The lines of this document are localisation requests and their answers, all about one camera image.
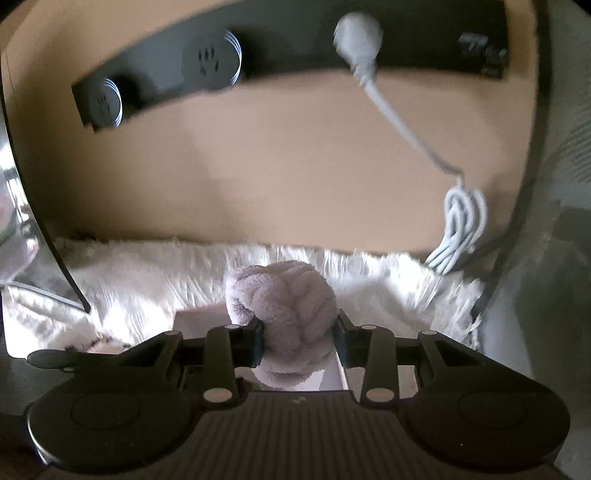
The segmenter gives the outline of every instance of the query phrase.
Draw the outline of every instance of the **white cable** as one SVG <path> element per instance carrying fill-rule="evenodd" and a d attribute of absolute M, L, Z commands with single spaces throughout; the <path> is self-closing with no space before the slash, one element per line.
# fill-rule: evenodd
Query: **white cable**
<path fill-rule="evenodd" d="M 335 29 L 336 50 L 349 63 L 369 99 L 415 150 L 427 156 L 443 173 L 456 178 L 456 186 L 447 192 L 444 201 L 443 239 L 425 261 L 428 267 L 445 275 L 464 252 L 474 250 L 474 244 L 484 233 L 488 221 L 486 199 L 480 190 L 466 191 L 463 170 L 422 142 L 382 96 L 374 81 L 375 59 L 381 46 L 382 30 L 370 15 L 353 12 L 340 19 Z"/>

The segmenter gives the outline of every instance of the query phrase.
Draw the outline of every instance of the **circular pad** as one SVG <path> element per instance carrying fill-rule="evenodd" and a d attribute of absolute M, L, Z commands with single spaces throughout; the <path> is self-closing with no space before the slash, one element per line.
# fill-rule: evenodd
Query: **circular pad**
<path fill-rule="evenodd" d="M 191 420 L 183 395 L 140 367 L 89 368 L 30 408 L 40 453 L 77 472 L 122 471 L 170 451 Z"/>
<path fill-rule="evenodd" d="M 442 459 L 487 471 L 530 468 L 549 459 L 569 431 L 569 413 L 551 391 L 419 391 L 408 424 Z"/>

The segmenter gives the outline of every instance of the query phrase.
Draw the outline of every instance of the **electrical outlet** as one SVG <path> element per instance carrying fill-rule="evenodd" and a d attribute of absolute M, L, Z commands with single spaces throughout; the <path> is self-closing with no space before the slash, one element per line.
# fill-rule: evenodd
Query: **electrical outlet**
<path fill-rule="evenodd" d="M 203 37 L 183 51 L 183 80 L 198 89 L 221 90 L 238 80 L 242 48 L 230 32 Z"/>
<path fill-rule="evenodd" d="M 99 127 L 118 127 L 123 115 L 121 93 L 117 85 L 104 79 L 95 88 L 95 94 L 89 98 L 89 110 L 92 121 Z"/>

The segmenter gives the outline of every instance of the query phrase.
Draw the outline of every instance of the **brown cardboard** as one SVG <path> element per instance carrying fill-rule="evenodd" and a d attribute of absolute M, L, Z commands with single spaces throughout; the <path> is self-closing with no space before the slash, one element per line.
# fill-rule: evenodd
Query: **brown cardboard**
<path fill-rule="evenodd" d="M 194 95 L 93 133 L 71 84 L 129 43 L 215 0 L 37 0 L 2 59 L 30 196 L 67 231 L 421 253 L 438 244 L 453 180 L 415 153 L 346 71 Z M 402 117 L 466 170 L 507 225 L 537 88 L 535 16 L 506 0 L 512 66 L 497 82 L 383 70 Z"/>

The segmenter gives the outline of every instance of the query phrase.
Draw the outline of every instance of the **ribbed black surface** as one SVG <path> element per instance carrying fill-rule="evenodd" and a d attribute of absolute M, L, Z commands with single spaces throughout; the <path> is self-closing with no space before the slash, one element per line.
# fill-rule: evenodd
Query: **ribbed black surface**
<path fill-rule="evenodd" d="M 41 480 L 98 478 L 48 468 Z M 558 480 L 551 467 L 507 475 L 462 471 L 433 459 L 389 411 L 349 392 L 251 393 L 233 410 L 205 414 L 176 452 L 118 479 Z"/>

